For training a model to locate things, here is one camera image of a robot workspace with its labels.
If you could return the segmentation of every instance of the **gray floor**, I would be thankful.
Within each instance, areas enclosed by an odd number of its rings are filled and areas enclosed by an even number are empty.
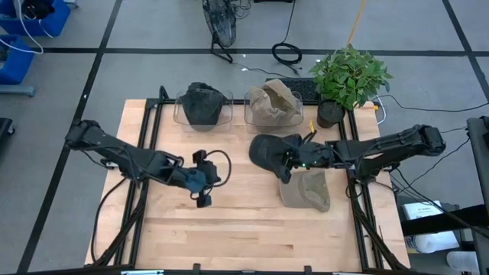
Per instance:
[[[46,47],[97,48],[115,0],[78,0],[63,33],[40,39]],[[487,0],[450,0],[473,50],[488,51]],[[298,1],[287,42],[303,49],[337,49],[348,39],[360,0]],[[270,48],[283,40],[291,5],[260,3],[238,21],[234,48]],[[202,49],[210,43],[200,0],[123,0],[108,47]],[[370,0],[353,44],[366,50],[464,50],[441,0]],[[24,83],[34,98],[0,95],[0,117],[15,120],[17,134],[0,159],[0,273],[15,272],[60,155],[95,54],[48,53],[36,56]],[[293,76],[271,55],[234,55],[247,66]],[[321,56],[305,55],[301,76]],[[467,108],[487,101],[467,57],[379,57],[395,76],[390,93],[402,104],[420,108]],[[489,57],[479,57],[489,73]],[[250,86],[269,76],[242,71],[210,54],[115,54],[102,58],[83,117],[115,134],[126,99],[155,97],[160,85],[170,96],[192,81],[202,81],[242,98]],[[382,134],[429,124],[440,130],[464,126],[489,108],[449,114],[407,111],[384,99]],[[463,131],[445,134],[447,153],[467,139]],[[438,158],[417,157],[401,170],[413,180]],[[102,192],[105,171],[83,155],[71,153],[42,231],[30,270],[81,267]],[[462,207],[482,202],[470,144],[441,162],[415,187],[432,199]],[[443,260],[413,258],[427,271],[449,273]]]

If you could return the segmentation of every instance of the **black cloth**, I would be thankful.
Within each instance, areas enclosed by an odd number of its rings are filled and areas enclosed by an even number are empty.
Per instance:
[[[280,175],[283,166],[283,154],[293,148],[298,148],[302,142],[299,134],[286,137],[276,137],[270,134],[259,134],[254,137],[250,145],[249,156],[251,162],[270,172]]]
[[[191,125],[217,125],[226,100],[220,91],[201,82],[193,82],[185,95],[180,96],[183,111]]]

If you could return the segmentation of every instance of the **yellow stick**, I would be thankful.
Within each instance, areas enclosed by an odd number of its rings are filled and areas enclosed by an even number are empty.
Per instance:
[[[351,29],[351,33],[350,33],[350,37],[348,38],[348,42],[346,42],[346,48],[347,49],[348,49],[348,46],[350,46],[350,42],[353,39],[353,35],[355,34],[355,31],[357,30],[358,21],[360,21],[361,14],[364,12],[365,2],[366,2],[366,0],[361,0],[361,6],[360,6],[360,10],[358,11],[358,14],[357,14],[357,19],[355,19],[355,24],[353,25],[353,28]]]

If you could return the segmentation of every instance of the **black plant pot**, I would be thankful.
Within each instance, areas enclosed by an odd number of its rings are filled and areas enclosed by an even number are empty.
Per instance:
[[[322,128],[331,128],[343,120],[345,109],[336,101],[326,99],[318,106],[317,122]]]

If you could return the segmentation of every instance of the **green potted plant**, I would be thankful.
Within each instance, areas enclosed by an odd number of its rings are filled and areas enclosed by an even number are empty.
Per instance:
[[[392,76],[387,73],[384,62],[368,52],[361,54],[351,46],[333,55],[327,54],[310,72],[320,95],[317,122],[323,128],[339,123],[345,116],[345,109],[351,111],[363,106],[376,96],[381,86],[390,91],[387,79]]]

